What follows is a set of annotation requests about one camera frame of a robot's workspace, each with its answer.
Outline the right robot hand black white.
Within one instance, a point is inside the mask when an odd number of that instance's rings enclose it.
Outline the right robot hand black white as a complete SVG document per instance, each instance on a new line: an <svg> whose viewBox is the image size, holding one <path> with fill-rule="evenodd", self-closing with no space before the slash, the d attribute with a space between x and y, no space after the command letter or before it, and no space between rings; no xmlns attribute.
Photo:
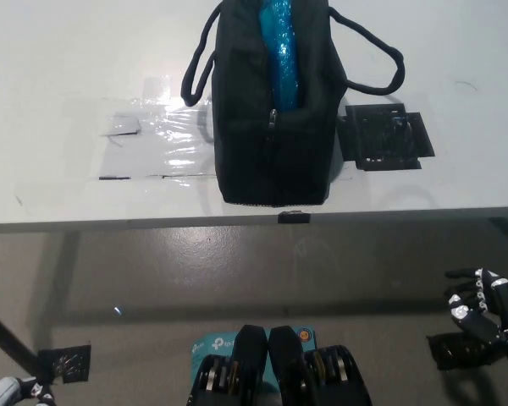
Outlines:
<svg viewBox="0 0 508 406"><path fill-rule="evenodd" d="M444 292L452 321L487 345L508 343L508 278L485 267L449 270Z"/></svg>

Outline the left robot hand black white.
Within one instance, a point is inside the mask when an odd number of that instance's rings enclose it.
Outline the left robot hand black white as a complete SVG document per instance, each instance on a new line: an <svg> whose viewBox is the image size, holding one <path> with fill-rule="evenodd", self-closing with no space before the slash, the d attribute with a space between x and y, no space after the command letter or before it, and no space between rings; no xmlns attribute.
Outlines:
<svg viewBox="0 0 508 406"><path fill-rule="evenodd" d="M0 380L0 406L15 405L27 399L35 399L37 405L56 404L50 387L40 384L34 377L7 376Z"/></svg>

